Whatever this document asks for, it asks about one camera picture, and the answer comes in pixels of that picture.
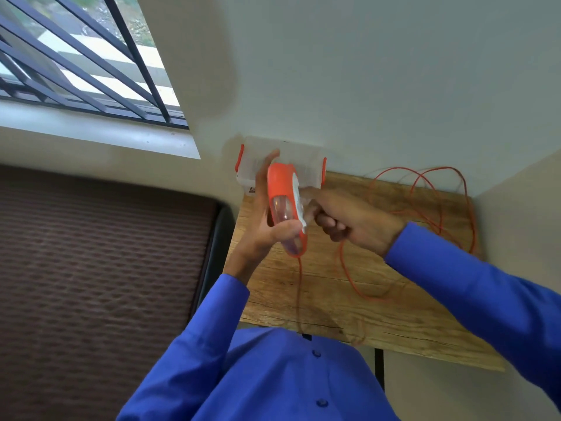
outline wooden tabletop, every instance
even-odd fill
[[[369,183],[366,178],[327,172],[324,187],[342,188],[367,199]],[[406,185],[379,181],[370,195],[377,207],[386,211],[406,209],[401,215],[423,226],[411,209],[407,198],[409,189]],[[472,233],[464,195],[440,192],[440,197],[445,228],[463,248],[469,248]],[[414,201],[429,218],[438,219],[438,200],[431,190],[416,189]],[[244,196],[229,252],[245,231],[252,204],[253,197]],[[504,370],[504,361],[495,350],[462,327],[425,291],[391,269],[381,257],[347,243],[344,261],[356,286],[365,295],[384,296],[384,301],[372,302],[357,295],[336,256],[338,244],[331,242],[315,224],[309,225],[307,232],[299,317],[298,261],[289,257],[283,247],[275,245],[249,281],[251,295],[242,321]],[[482,256],[479,244],[475,255]]]

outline white window ledge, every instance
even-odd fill
[[[0,127],[201,159],[187,130],[0,100]]]

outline blue sleeve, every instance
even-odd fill
[[[561,296],[409,223],[385,261],[486,340],[561,410]]]
[[[248,298],[245,285],[222,274],[117,421],[191,419],[218,381]]]

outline window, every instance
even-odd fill
[[[0,0],[0,98],[188,128],[137,0]]]

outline brown textured fabric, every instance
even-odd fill
[[[114,419],[187,323],[216,210],[0,166],[0,419]]]

